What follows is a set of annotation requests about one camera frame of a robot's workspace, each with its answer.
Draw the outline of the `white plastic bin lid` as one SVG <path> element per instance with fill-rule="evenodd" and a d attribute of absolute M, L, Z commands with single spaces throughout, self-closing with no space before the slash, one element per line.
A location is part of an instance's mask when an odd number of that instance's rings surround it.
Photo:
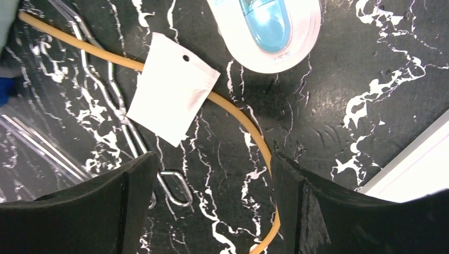
<path fill-rule="evenodd" d="M 448 112 L 369 180 L 359 192 L 404 203 L 448 190 Z"/>

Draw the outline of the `teal plastic bin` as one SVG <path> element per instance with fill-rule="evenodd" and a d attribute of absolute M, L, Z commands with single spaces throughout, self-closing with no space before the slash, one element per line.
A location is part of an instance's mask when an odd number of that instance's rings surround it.
<path fill-rule="evenodd" d="M 16 67 L 6 65 L 3 56 L 11 26 L 16 20 L 19 2 L 19 0 L 1 0 L 1 78 L 14 78 L 19 75 Z"/>

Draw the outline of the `blue-handled syringe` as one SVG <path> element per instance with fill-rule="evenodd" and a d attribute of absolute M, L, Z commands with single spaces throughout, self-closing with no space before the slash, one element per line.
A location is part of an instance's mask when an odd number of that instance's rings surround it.
<path fill-rule="evenodd" d="M 7 105 L 14 97 L 15 83 L 12 78 L 1 78 L 1 126 L 11 131 L 55 170 L 62 173 L 71 182 L 79 184 L 93 175 L 87 173 L 81 165 L 58 146 L 57 142 L 37 131 L 30 122 L 21 120 L 19 113 Z"/>

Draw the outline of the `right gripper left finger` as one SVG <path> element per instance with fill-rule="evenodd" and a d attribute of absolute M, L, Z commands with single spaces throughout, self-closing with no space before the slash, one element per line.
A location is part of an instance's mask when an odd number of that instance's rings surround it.
<path fill-rule="evenodd" d="M 1 253 L 136 253 L 157 173 L 148 152 L 33 201 L 1 204 Z"/>

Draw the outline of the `white paper packet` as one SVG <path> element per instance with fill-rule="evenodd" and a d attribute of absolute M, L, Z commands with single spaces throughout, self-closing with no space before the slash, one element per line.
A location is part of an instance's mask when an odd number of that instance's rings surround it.
<path fill-rule="evenodd" d="M 219 76 L 194 53 L 155 32 L 127 117 L 177 147 Z"/>

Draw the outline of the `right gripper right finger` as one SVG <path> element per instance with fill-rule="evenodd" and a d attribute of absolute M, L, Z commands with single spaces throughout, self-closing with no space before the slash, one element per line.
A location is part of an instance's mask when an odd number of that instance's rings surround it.
<path fill-rule="evenodd" d="M 448 191 L 395 203 L 347 189 L 273 153 L 287 253 L 448 253 Z"/>

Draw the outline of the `amber rubber tubing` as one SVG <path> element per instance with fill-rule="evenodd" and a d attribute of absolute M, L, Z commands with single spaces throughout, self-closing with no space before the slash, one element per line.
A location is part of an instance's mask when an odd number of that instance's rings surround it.
<path fill-rule="evenodd" d="M 173 146 L 180 144 L 188 127 L 193 121 L 205 99 L 217 104 L 233 115 L 250 133 L 256 142 L 267 165 L 270 164 L 270 150 L 254 123 L 236 106 L 210 89 L 199 86 L 199 80 L 188 77 L 187 72 L 193 68 L 205 71 L 205 76 L 215 82 L 219 73 L 210 68 L 199 57 L 160 33 L 153 33 L 151 46 L 144 63 L 119 56 L 60 31 L 37 18 L 20 12 L 18 18 L 73 47 L 84 50 L 98 58 L 142 72 L 138 81 L 136 94 L 131 102 L 131 118 L 138 123 L 142 120 L 142 108 L 150 101 L 166 106 L 166 111 L 155 114 L 161 124 L 143 123 L 142 126 L 168 141 Z"/>

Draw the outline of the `blue tool in blister pack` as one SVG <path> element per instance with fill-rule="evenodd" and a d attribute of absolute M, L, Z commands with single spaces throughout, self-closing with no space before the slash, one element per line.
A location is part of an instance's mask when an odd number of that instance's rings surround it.
<path fill-rule="evenodd" d="M 317 0 L 208 1 L 230 54 L 245 68 L 275 74 L 299 64 L 321 28 Z"/>

